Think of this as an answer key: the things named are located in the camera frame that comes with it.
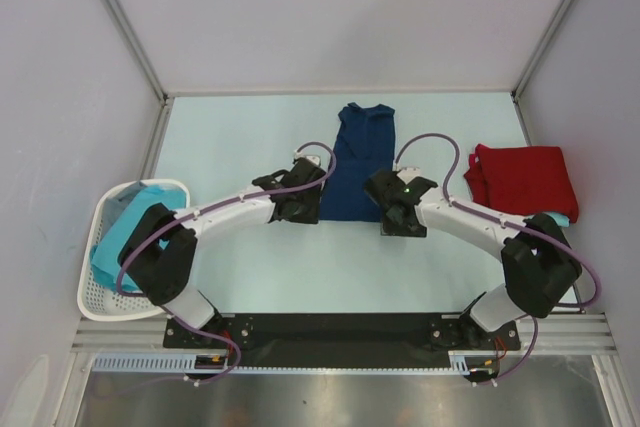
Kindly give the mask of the navy blue t shirt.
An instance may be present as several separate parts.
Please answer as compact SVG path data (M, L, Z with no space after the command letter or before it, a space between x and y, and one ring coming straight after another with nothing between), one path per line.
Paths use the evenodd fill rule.
M396 132L395 110L379 104L363 108L350 103L339 112L333 147L337 165L327 180L319 219L377 223L378 206L364 191L366 181L380 169L392 167Z

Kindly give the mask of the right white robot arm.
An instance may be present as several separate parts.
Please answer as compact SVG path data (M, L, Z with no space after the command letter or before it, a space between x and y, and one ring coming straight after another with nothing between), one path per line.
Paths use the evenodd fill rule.
M566 237L547 214L524 218L458 201L412 169L380 170L366 180L364 192L381 211L384 235L424 238L435 229L500 261L504 281L461 315L462 338L473 348L486 347L518 318L547 317L582 274Z

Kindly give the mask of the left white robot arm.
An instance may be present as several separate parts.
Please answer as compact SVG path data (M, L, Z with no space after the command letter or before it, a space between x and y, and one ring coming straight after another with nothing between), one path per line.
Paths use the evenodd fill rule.
M119 253L119 276L129 276L151 304L185 323L197 345L210 346L220 337L221 323L195 283L198 251L247 227L278 221L316 224L327 178L317 161L302 156L291 169L258 177L237 196L210 206L172 210L153 204Z

